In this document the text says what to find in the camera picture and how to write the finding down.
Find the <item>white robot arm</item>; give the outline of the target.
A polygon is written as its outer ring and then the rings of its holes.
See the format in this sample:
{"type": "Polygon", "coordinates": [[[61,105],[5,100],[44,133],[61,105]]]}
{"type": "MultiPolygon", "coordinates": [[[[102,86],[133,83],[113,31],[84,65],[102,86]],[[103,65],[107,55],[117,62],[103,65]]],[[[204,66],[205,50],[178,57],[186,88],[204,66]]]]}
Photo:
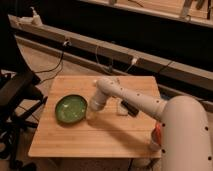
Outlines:
{"type": "Polygon", "coordinates": [[[163,100],[123,87],[116,78],[102,77],[89,108],[102,110],[110,97],[118,97],[160,122],[162,171],[213,171],[213,152],[204,107],[189,96],[163,100]]]}

